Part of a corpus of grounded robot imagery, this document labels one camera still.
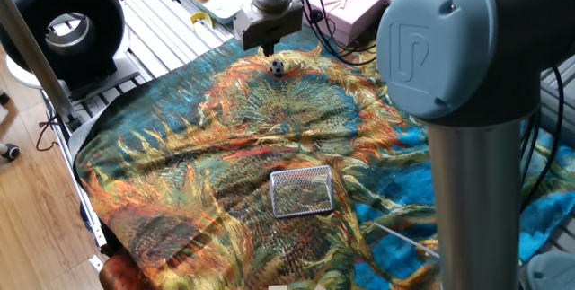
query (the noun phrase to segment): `cardboard box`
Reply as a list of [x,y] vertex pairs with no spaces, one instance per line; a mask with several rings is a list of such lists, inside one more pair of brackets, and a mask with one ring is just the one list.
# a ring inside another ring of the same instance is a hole
[[[322,10],[320,0],[310,0],[312,9]],[[349,45],[363,31],[371,25],[381,12],[388,5],[387,0],[323,0],[325,12],[330,22],[332,31],[335,32],[333,37],[345,45]],[[307,4],[304,3],[305,10],[309,15]],[[325,21],[319,22],[320,29],[327,36],[330,33],[327,30]]]

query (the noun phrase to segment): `wire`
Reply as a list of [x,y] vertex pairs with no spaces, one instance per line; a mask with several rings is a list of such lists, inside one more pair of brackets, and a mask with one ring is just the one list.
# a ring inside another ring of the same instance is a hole
[[[310,4],[309,0],[304,0],[305,4],[307,5],[307,8],[309,10],[309,12],[311,13],[313,11],[312,5]],[[327,21],[327,14],[325,12],[325,6],[323,4],[323,0],[320,0],[321,4],[322,4],[322,9],[323,9],[323,18],[325,19],[327,28],[328,28],[328,32],[331,34],[331,36],[333,36],[333,31],[332,28],[330,27],[329,22]],[[307,19],[308,24],[310,25],[310,27],[312,28],[315,37],[322,43],[322,45],[325,47],[325,49],[335,58],[337,58],[339,61],[341,61],[341,63],[346,64],[348,66],[364,66],[367,64],[370,64],[374,61],[376,61],[376,57],[373,57],[371,59],[369,59],[368,61],[365,62],[360,62],[360,63],[354,63],[354,62],[350,62],[346,59],[344,59],[344,57],[350,55],[351,53],[353,53],[353,51],[349,52],[347,54],[341,54],[340,52],[336,51],[335,48],[332,46],[332,44],[330,44],[330,41],[325,37],[325,35],[322,33],[322,31],[320,30],[319,26],[318,26],[318,22],[314,22],[314,20],[311,19],[310,15],[307,14],[307,11],[304,9],[304,15],[305,18]]]
[[409,238],[407,238],[407,237],[401,235],[400,233],[398,233],[398,232],[396,232],[396,231],[394,231],[394,230],[392,230],[392,229],[389,229],[389,228],[387,228],[387,227],[385,227],[385,226],[383,226],[383,225],[381,225],[381,224],[378,224],[378,223],[375,223],[375,222],[374,222],[374,224],[375,224],[377,227],[383,229],[384,231],[390,233],[391,235],[393,235],[393,236],[395,236],[395,237],[399,237],[400,239],[402,239],[402,240],[408,242],[409,244],[415,246],[416,248],[421,249],[421,250],[424,250],[424,251],[426,251],[429,255],[432,255],[432,256],[434,256],[435,258],[439,259],[439,254],[438,254],[437,252],[435,252],[434,250],[429,249],[429,248],[427,248],[427,247],[425,247],[425,246],[419,244],[418,242],[416,242],[416,241],[414,241],[414,240],[411,240],[411,239],[409,239]]
[[523,211],[527,208],[527,205],[529,205],[529,202],[533,199],[535,193],[541,186],[541,183],[543,182],[543,179],[547,175],[547,172],[549,171],[549,169],[551,169],[551,165],[553,164],[553,161],[555,160],[555,155],[557,155],[557,150],[559,149],[559,140],[561,137],[561,128],[563,124],[563,106],[565,103],[565,96],[563,93],[563,80],[561,79],[561,73],[559,73],[559,69],[557,69],[557,66],[553,66],[552,69],[553,72],[555,73],[555,79],[557,80],[557,90],[559,91],[559,108],[557,111],[557,128],[555,129],[555,136],[554,136],[555,139],[553,141],[551,154],[549,154],[549,158],[547,159],[547,163],[545,164],[543,171],[541,171],[541,174],[537,178],[535,185],[533,186],[533,188],[529,192],[529,195],[525,199],[525,202],[521,206],[521,213],[523,213]]
[[[541,107],[537,109],[536,113],[531,117],[529,121],[530,123],[533,124],[532,125],[533,137],[531,138],[531,145],[529,146],[529,153],[527,154],[525,167],[523,168],[523,172],[521,173],[521,186],[525,185],[527,171],[529,170],[529,164],[531,163],[531,159],[533,158],[533,152],[535,151],[535,144],[537,143],[537,138],[539,137],[539,125],[541,123]],[[526,132],[525,145],[529,141],[530,135],[531,135],[531,129],[529,129],[529,131]]]
[[51,116],[48,119],[48,121],[40,122],[38,124],[38,126],[40,128],[42,128],[42,131],[40,132],[40,136],[38,137],[38,141],[36,142],[36,150],[38,150],[40,152],[45,152],[45,151],[51,150],[52,147],[54,147],[54,145],[60,146],[60,144],[58,144],[58,142],[52,141],[52,145],[50,145],[48,148],[40,149],[40,141],[42,140],[42,137],[44,136],[44,133],[46,133],[46,130],[48,129],[48,127],[58,125],[58,123],[56,121],[54,121],[54,120],[56,120],[56,118],[57,118],[57,115],[54,115],[54,116]]
[[535,113],[529,117],[529,121],[527,122],[527,126],[523,135],[521,137],[521,158],[525,154],[525,150],[527,149],[527,144],[529,143],[529,137],[531,136],[531,132],[533,131],[533,125],[535,123]]

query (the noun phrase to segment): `patterned fabric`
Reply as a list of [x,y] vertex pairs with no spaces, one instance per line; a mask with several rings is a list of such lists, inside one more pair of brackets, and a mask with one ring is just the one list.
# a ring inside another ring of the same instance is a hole
[[[279,50],[232,40],[115,100],[75,163],[96,213],[162,289],[438,290],[437,260],[374,224],[438,249],[425,127],[393,107],[375,63],[345,66],[310,31]],[[575,203],[562,151],[522,217],[522,259]],[[319,165],[334,211],[275,218],[270,174]]]

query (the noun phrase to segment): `metal mesh strainer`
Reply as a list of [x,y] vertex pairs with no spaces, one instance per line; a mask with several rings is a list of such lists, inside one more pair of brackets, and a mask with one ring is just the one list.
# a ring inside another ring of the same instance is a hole
[[273,172],[270,193],[273,215],[277,218],[331,211],[332,168],[325,165]]

